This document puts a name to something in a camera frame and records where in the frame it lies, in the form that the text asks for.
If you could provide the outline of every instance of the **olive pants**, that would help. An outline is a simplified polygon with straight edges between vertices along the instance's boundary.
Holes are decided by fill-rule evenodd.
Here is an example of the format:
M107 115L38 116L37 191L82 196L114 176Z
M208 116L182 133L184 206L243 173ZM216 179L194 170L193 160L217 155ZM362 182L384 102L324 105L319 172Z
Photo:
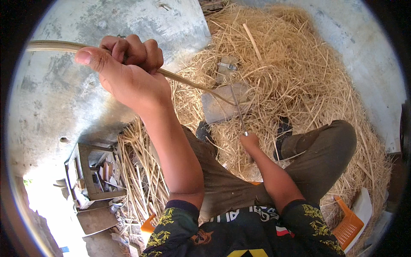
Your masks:
M182 127L203 170L205 196L201 217L210 219L255 204L274 206L263 183L253 185L231 174L216 161L210 143L197 139L190 129ZM285 171L307 201L319 203L347 167L355 153L356 142L354 128L344 120L335 120L305 134L292 135L282 144L282 157L306 152L296 157Z

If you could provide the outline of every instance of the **right hand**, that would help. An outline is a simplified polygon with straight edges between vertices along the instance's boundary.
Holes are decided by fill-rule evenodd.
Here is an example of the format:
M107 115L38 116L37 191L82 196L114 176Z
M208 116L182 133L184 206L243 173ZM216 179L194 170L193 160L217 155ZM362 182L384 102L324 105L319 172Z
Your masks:
M142 43L137 35L105 36L100 48L83 47L74 60L97 71L102 86L140 116L172 106L170 84L156 72L164 60L153 39Z
M240 135L240 142L250 155L254 150L260 148L260 139L254 133L249 133L248 136Z

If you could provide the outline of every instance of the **fingernail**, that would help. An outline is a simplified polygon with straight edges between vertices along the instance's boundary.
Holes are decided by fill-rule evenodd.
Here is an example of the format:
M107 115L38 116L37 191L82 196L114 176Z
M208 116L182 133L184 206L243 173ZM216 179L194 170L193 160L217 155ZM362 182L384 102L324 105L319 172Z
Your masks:
M75 61L77 63L89 64L91 61L91 54L89 52L82 51L76 55Z

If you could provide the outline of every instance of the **dark shirt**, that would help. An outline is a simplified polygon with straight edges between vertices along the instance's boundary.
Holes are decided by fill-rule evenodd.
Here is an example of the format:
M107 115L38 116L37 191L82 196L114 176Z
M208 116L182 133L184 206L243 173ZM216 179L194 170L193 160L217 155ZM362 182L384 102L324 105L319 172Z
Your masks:
M142 257L344 256L318 206L289 203L280 216L273 207L250 206L198 224L191 203L171 200Z

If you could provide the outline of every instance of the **shirt sleeve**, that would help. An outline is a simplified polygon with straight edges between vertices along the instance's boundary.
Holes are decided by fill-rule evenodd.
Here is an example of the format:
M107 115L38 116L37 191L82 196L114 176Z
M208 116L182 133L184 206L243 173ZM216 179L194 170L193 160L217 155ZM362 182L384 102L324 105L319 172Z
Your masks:
M329 230L318 205L294 200L284 207L281 218L296 237L319 255L345 255L337 238Z
M169 201L140 256L172 256L180 245L198 232L199 214L196 206L187 201Z

